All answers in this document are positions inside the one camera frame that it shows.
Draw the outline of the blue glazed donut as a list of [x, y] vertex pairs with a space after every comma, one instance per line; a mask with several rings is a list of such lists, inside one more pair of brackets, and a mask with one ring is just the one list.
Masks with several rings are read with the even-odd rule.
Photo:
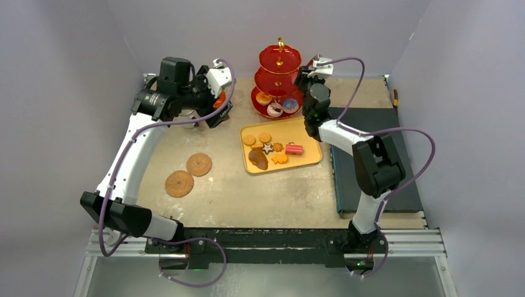
[[288, 98], [282, 102], [282, 107], [284, 113], [294, 114], [299, 110], [300, 105], [296, 99]]

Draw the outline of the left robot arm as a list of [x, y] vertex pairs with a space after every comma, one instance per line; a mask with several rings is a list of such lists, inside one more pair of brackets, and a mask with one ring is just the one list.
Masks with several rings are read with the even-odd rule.
[[109, 228], [122, 235], [160, 239], [170, 253], [184, 247], [182, 227], [177, 220], [155, 215], [136, 204], [139, 186], [158, 143], [175, 125], [204, 121], [210, 128], [226, 120], [233, 104], [228, 95], [220, 106], [220, 93], [235, 89], [235, 73], [224, 59], [215, 59], [211, 67], [195, 71], [191, 61], [162, 59], [159, 74], [136, 94], [124, 139], [102, 182], [93, 192], [84, 192], [80, 204], [102, 231]]

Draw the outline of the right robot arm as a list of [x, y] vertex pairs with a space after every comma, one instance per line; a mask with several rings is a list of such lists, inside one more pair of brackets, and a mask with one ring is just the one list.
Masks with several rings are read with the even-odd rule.
[[367, 136], [344, 128], [329, 113], [331, 91], [311, 66], [301, 66], [294, 81], [303, 97], [306, 133], [348, 153], [354, 160], [355, 179], [361, 190], [358, 208], [349, 222], [343, 251], [362, 252], [379, 237], [385, 198], [397, 189], [406, 171], [390, 134]]

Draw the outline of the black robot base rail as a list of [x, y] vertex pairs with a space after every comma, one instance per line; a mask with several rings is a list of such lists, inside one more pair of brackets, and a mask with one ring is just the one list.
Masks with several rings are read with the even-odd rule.
[[387, 240], [374, 231], [358, 238], [348, 229], [204, 228], [185, 227], [186, 243], [147, 240], [145, 252], [163, 259], [180, 257], [190, 269], [209, 264], [320, 264], [370, 269], [372, 260], [386, 253]]

